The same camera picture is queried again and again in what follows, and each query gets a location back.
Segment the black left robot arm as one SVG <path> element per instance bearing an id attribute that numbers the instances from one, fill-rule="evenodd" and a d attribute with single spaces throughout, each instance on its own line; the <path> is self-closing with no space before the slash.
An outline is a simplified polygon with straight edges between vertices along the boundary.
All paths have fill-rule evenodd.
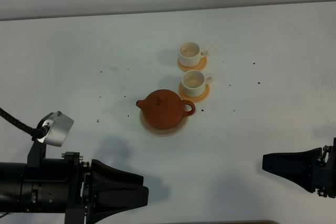
<path id="1" fill-rule="evenodd" d="M 97 223 L 144 207 L 149 190 L 143 177 L 109 167 L 79 153 L 42 158 L 38 166 L 1 163 L 1 212 L 64 213 L 65 223 Z"/>

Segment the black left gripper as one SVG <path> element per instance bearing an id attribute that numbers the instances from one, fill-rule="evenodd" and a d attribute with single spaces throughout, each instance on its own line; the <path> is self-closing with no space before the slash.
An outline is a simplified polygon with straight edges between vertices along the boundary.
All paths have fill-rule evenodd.
<path id="1" fill-rule="evenodd" d="M 148 204 L 149 189 L 144 177 L 112 168 L 97 159 L 82 161 L 77 152 L 62 158 L 45 157 L 45 151 L 31 151 L 22 175 L 21 212 L 65 214 L 64 223 L 97 223 L 123 211 Z M 103 178 L 122 183 L 97 183 L 88 199 L 90 168 Z"/>

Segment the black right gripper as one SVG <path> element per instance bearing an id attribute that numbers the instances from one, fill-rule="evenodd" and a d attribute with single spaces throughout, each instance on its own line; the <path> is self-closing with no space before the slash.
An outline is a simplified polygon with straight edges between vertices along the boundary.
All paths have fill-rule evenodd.
<path id="1" fill-rule="evenodd" d="M 332 146 L 305 152 L 265 154 L 262 158 L 264 171 L 287 179 L 308 192 L 317 190 L 320 197 L 335 198 L 335 138 Z"/>

